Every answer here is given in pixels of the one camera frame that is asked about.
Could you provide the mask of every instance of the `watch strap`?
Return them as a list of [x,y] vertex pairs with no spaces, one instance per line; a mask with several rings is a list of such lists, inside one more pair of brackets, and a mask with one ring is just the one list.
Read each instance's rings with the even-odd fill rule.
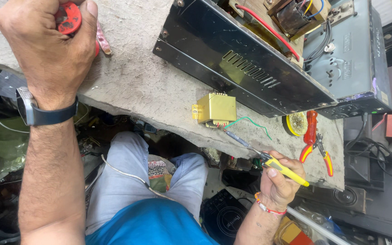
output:
[[34,110],[34,125],[52,125],[62,123],[69,120],[77,114],[78,111],[78,97],[75,97],[75,102],[64,109],[45,111],[39,109],[35,104],[31,104]]

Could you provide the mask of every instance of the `man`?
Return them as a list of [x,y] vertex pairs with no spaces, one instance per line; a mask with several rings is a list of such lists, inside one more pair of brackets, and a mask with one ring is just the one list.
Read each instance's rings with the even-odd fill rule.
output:
[[[9,0],[0,9],[0,30],[7,38],[42,110],[72,105],[95,57],[98,7],[80,4],[82,24],[73,38],[55,30],[54,14],[66,0]],[[201,156],[186,154],[176,164],[169,192],[161,198],[133,174],[149,183],[147,144],[130,132],[112,141],[108,163],[91,197],[86,215],[83,165],[73,120],[33,126],[19,199],[19,228],[23,244],[215,244],[199,218],[207,167]],[[297,160],[270,151],[301,177]],[[260,202],[282,213],[299,184],[273,168],[261,178]],[[272,244],[281,216],[256,202],[237,233],[236,244]]]

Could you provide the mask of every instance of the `blue wire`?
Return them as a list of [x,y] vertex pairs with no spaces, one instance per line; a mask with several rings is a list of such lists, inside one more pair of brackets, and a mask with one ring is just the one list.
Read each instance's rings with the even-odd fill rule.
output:
[[316,16],[317,14],[319,14],[319,13],[323,10],[323,7],[324,7],[324,2],[323,2],[323,0],[321,0],[321,9],[320,9],[317,13],[315,13],[315,14],[309,16],[308,18],[314,17],[314,16]]

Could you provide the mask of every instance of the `light blue jeans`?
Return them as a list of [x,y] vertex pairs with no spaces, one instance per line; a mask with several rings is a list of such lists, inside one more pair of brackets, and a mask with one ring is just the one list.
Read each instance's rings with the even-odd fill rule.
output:
[[[133,132],[120,132],[111,142],[107,162],[118,170],[139,176],[149,183],[148,144]],[[187,153],[170,160],[177,170],[170,181],[170,190],[163,195],[176,200],[199,218],[208,168],[204,158]],[[92,234],[126,206],[147,198],[160,198],[136,178],[105,166],[91,197],[86,219],[86,235]]]

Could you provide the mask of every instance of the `beaded bracelet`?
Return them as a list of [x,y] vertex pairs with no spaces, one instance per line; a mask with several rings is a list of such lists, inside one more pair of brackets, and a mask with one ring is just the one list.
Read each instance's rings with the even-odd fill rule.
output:
[[266,206],[264,206],[264,204],[261,203],[261,200],[258,198],[258,196],[260,195],[260,193],[261,193],[261,192],[256,192],[256,193],[255,193],[255,199],[257,200],[257,203],[260,205],[260,208],[261,208],[263,211],[267,211],[267,212],[269,212],[269,213],[271,213],[271,214],[276,214],[276,215],[283,215],[283,214],[285,214],[285,213],[287,212],[286,209],[285,209],[285,211],[282,212],[282,213],[277,212],[277,211],[274,211],[274,210],[268,209]]

